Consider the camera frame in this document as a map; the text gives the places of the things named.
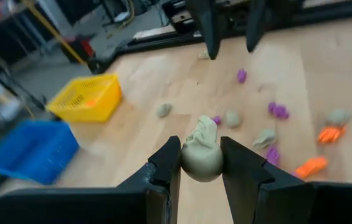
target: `blue basket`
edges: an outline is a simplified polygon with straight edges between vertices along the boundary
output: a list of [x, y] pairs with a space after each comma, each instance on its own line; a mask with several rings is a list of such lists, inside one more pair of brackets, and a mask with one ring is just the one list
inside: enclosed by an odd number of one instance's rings
[[66, 123], [25, 121], [0, 142], [0, 174], [52, 184], [77, 150]]

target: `wooden table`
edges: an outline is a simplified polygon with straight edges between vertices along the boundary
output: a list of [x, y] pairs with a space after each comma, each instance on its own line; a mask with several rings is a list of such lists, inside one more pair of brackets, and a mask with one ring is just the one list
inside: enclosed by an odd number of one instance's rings
[[[82, 148], [57, 186], [116, 186], [169, 136], [184, 141], [200, 115], [228, 109], [238, 111], [243, 123], [237, 129], [220, 126], [219, 138], [252, 147], [261, 130], [276, 129], [281, 169], [292, 172], [325, 155], [330, 165], [310, 180], [352, 182], [352, 119], [338, 143], [316, 143], [328, 112], [352, 113], [352, 19], [268, 33], [253, 54], [244, 37], [223, 40], [214, 61], [198, 60], [203, 50], [204, 44], [196, 44], [119, 58], [108, 72], [119, 74], [124, 100], [105, 124], [72, 124]], [[241, 68], [248, 72], [245, 84], [236, 79]], [[285, 104], [290, 118], [271, 117], [270, 101]], [[162, 103], [174, 109], [159, 119], [155, 110]], [[0, 194], [26, 186], [12, 180]], [[222, 179], [202, 184], [182, 172], [178, 222], [232, 223]]]

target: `yellow basket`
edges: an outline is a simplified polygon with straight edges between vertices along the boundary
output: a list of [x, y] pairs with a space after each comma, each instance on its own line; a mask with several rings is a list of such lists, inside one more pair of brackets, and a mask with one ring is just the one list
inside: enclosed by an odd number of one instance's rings
[[117, 75], [97, 75], [70, 81], [47, 105], [64, 121], [106, 121], [121, 100]]

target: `orange object in basket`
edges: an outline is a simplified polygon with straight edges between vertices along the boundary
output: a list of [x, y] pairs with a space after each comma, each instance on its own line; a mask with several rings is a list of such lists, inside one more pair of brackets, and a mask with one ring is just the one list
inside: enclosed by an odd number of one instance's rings
[[94, 106], [96, 104], [96, 100], [89, 100], [86, 102], [87, 106]]
[[322, 144], [333, 143], [337, 141], [340, 136], [346, 132], [346, 127], [336, 128], [336, 127], [325, 127], [322, 129], [320, 135], [318, 136], [318, 141]]
[[328, 165], [328, 161], [323, 156], [312, 158], [307, 160], [307, 162], [304, 165], [298, 167], [295, 170], [295, 173], [299, 178], [303, 179], [308, 177], [309, 175], [312, 175], [324, 169], [327, 165]]

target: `play dough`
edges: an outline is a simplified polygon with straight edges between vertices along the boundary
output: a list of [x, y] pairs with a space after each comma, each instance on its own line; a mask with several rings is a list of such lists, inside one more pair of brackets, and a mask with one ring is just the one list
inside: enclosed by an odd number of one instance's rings
[[196, 181], [210, 182], [222, 172], [223, 155], [216, 138], [216, 123], [202, 115], [183, 145], [181, 167]]
[[266, 157], [267, 161], [275, 166], [278, 166], [280, 161], [280, 153], [276, 146], [271, 145], [267, 151]]
[[274, 130], [266, 129], [261, 132], [259, 137], [253, 143], [253, 148], [255, 150], [263, 149], [277, 141], [277, 136]]
[[227, 111], [226, 113], [226, 126], [229, 128], [236, 128], [240, 125], [240, 118], [238, 113], [234, 111]]
[[212, 120], [213, 120], [217, 125], [220, 125], [220, 124], [221, 124], [221, 117], [220, 117], [220, 116], [215, 116], [214, 118], [212, 118]]
[[163, 117], [170, 114], [170, 111], [172, 108], [173, 108], [173, 106], [171, 106], [171, 104], [169, 104], [169, 103], [162, 104], [156, 110], [156, 115], [158, 115], [158, 117], [160, 117], [160, 118], [163, 118]]
[[198, 58], [201, 60], [206, 60], [206, 59], [210, 59], [210, 56], [207, 50], [204, 50], [201, 53], [199, 53]]
[[342, 127], [350, 119], [350, 113], [343, 109], [333, 110], [326, 119], [326, 123], [331, 126]]
[[241, 69], [238, 71], [237, 78], [239, 83], [244, 83], [246, 81], [246, 71], [244, 69]]

